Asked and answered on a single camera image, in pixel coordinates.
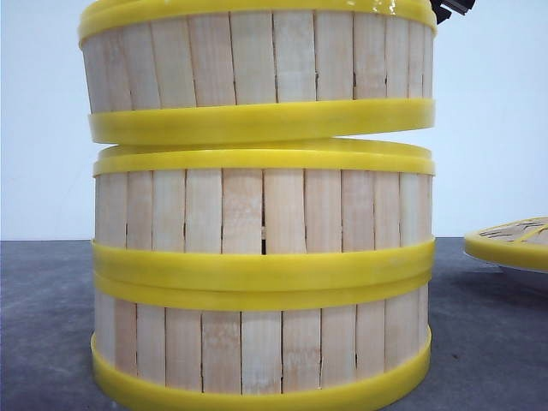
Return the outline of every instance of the white wall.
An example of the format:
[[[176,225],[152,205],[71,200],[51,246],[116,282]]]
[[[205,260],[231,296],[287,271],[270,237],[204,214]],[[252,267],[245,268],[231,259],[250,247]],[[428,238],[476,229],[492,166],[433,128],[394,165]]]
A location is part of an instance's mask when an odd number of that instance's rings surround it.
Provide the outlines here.
[[[2,238],[92,236],[76,27],[87,0],[2,2]],[[548,2],[477,0],[439,28],[434,129],[376,135],[433,150],[436,235],[548,214]]]

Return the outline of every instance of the stacked bamboo steamer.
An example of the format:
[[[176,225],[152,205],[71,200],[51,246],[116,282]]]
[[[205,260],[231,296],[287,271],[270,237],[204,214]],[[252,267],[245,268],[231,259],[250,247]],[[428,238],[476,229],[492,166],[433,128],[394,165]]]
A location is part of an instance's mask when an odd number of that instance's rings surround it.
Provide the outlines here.
[[[131,409],[378,409],[426,375],[423,0],[99,0],[95,376]]]

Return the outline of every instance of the black object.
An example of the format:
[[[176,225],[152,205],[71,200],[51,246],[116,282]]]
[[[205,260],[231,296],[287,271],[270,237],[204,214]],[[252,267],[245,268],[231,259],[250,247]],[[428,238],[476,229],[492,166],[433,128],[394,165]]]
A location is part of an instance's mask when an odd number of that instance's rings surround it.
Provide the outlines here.
[[[438,24],[451,17],[449,8],[461,15],[465,15],[473,6],[476,0],[430,0],[432,10],[436,13]]]

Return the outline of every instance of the wooden slat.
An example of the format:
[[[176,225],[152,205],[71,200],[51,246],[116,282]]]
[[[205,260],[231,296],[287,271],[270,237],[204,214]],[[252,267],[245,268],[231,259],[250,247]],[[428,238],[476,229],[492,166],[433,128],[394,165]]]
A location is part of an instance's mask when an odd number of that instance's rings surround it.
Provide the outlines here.
[[[279,102],[316,99],[312,11],[275,11],[274,44]]]
[[[162,108],[194,107],[194,76],[186,17],[153,21],[152,46]]]
[[[275,11],[279,102],[316,99],[312,11]],[[267,253],[305,253],[302,170],[265,172]],[[283,392],[319,387],[320,311],[283,313]]]
[[[188,17],[198,106],[235,103],[229,15]]]
[[[373,250],[374,174],[342,172],[342,250]],[[359,304],[356,308],[356,367],[358,379],[384,370],[384,301]]]
[[[317,12],[314,33],[318,100],[354,97],[353,15]],[[341,172],[308,170],[305,180],[307,251],[342,251]],[[355,379],[356,306],[325,308],[321,313],[322,387]]]
[[[420,176],[400,176],[400,245],[417,244],[422,240],[419,227]],[[386,368],[391,369],[414,356],[419,350],[420,291],[398,295],[386,302],[387,352]]]
[[[397,173],[375,173],[375,249],[400,246],[400,181]],[[394,344],[391,299],[384,307],[384,368],[392,363]]]
[[[160,95],[156,80],[150,23],[125,26],[122,38],[128,62],[129,88],[134,110],[159,109]]]
[[[408,96],[409,21],[399,17],[386,20],[386,96]]]
[[[316,13],[314,34],[318,100],[348,100],[354,96],[352,30],[352,13]]]
[[[266,253],[305,253],[303,171],[269,169],[264,178]],[[319,355],[319,310],[283,313],[283,392],[319,387]]]
[[[432,176],[419,179],[419,230],[421,241],[432,238]],[[419,347],[428,338],[428,284],[419,289]]]
[[[103,40],[110,110],[131,110],[128,65],[123,47],[122,29],[111,29],[100,34],[99,37]]]
[[[275,103],[271,12],[232,13],[230,29],[238,104]],[[223,253],[261,253],[262,171],[225,170],[223,190]],[[243,394],[281,392],[281,318],[280,312],[241,313]]]
[[[434,65],[434,36],[432,29],[425,28],[425,58],[423,74],[423,97],[432,98],[432,71]]]
[[[97,198],[96,241],[111,247],[126,247],[127,187],[125,173],[99,176]],[[111,363],[118,365],[116,350],[115,300],[97,291],[98,328],[97,344],[99,352]]]
[[[184,252],[185,171],[154,171],[152,249]],[[167,308],[165,311],[165,383],[186,390],[201,390],[200,315]],[[194,327],[194,333],[188,332]]]
[[[110,111],[103,39],[93,36],[82,46],[86,66],[87,91],[92,113]]]
[[[194,77],[186,17],[153,21],[152,45],[162,108],[194,107]],[[184,170],[154,173],[154,249],[184,252]],[[165,382],[169,387],[201,391],[200,312],[165,310]]]
[[[355,98],[386,97],[386,17],[354,15]]]
[[[197,105],[235,104],[229,15],[198,15],[188,19]],[[197,233],[194,225],[194,233],[188,231],[187,241],[197,241],[193,244],[196,252],[221,253],[221,170],[188,173],[188,178],[200,181],[200,187],[195,182],[191,186],[188,181],[188,188],[195,190],[195,205],[202,207],[200,211],[197,207],[188,209],[191,212],[188,218],[193,217],[194,224],[199,222],[202,232]],[[189,224],[187,219],[188,230],[192,228]],[[240,313],[202,313],[204,392],[241,392],[240,316]]]
[[[152,31],[149,23],[122,29],[134,110],[159,109]],[[128,176],[128,248],[152,249],[152,172]],[[137,369],[140,378],[165,384],[165,309],[137,304]]]
[[[222,195],[221,170],[187,170],[185,238],[187,253],[221,253]],[[200,334],[193,335],[197,331],[194,323],[200,322],[200,313],[193,313],[193,316],[189,314],[186,318],[189,342],[198,341],[200,338]],[[219,321],[214,312],[203,313],[201,321],[202,372],[201,376],[200,374],[188,375],[188,378],[193,381],[203,378],[201,384],[204,392],[222,392],[230,384],[225,374],[225,364],[232,361],[232,359],[223,358],[223,354],[227,356],[234,354],[234,350],[231,349],[223,352],[223,346],[235,343],[236,330],[233,325],[217,325]],[[193,353],[198,351],[194,346],[189,346],[188,350]]]
[[[341,172],[307,170],[305,206],[307,252],[340,253],[343,242]],[[355,306],[322,310],[321,355],[322,387],[344,384],[355,378]]]
[[[230,15],[238,104],[276,103],[272,13]]]
[[[152,172],[128,174],[128,248],[152,250]],[[164,309],[137,305],[137,368],[140,378],[165,380]]]
[[[226,169],[223,171],[223,253],[261,254],[262,201],[261,170]],[[242,333],[244,329],[247,332],[245,337],[243,334],[241,336],[241,389],[242,392],[259,394],[265,391],[276,392],[278,387],[277,392],[279,392],[280,345],[275,345],[276,339],[266,341],[264,336],[255,333],[255,331],[264,331],[264,327],[259,327],[258,330],[254,327],[256,314],[241,314]],[[231,354],[233,361],[240,360],[239,353]],[[239,365],[234,363],[230,367],[237,369]],[[230,389],[232,391],[239,389],[239,383],[239,380],[236,381],[233,378],[234,385]]]
[[[418,21],[409,22],[409,83],[408,96],[422,98],[422,76],[425,59],[425,30],[430,30]]]

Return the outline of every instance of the yellow band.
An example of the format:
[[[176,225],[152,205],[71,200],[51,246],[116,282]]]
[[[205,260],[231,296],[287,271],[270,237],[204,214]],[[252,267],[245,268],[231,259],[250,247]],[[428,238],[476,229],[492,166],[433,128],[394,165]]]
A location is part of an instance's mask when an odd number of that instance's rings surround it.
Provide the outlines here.
[[[432,277],[433,240],[357,253],[199,254],[93,243],[95,285],[161,307],[270,311],[335,307],[405,294]]]
[[[104,393],[133,411],[373,411],[413,390],[430,366],[432,333],[411,360],[376,377],[322,390],[264,396],[202,394],[148,383],[117,371],[101,357],[92,337],[93,371]]]
[[[232,145],[429,128],[434,101],[370,98],[90,115],[93,141],[130,146]]]
[[[517,221],[515,224],[525,223],[526,221],[528,220]],[[511,224],[491,227],[490,229],[507,227]],[[483,229],[466,235],[464,238],[465,252],[477,259],[483,259],[499,265],[548,272],[548,247],[526,242],[525,240],[532,235],[531,233],[515,241],[493,240],[480,235],[480,233],[490,229]],[[540,232],[542,229],[544,229],[544,226],[539,227],[534,232]]]
[[[103,150],[95,176],[141,170],[282,168],[370,170],[434,174],[429,151],[381,141],[309,140],[246,148],[181,150],[177,147],[112,147]]]
[[[181,15],[250,10],[338,10],[375,13],[418,21],[436,31],[436,16],[427,0],[99,0],[81,17],[80,43],[113,27]]]

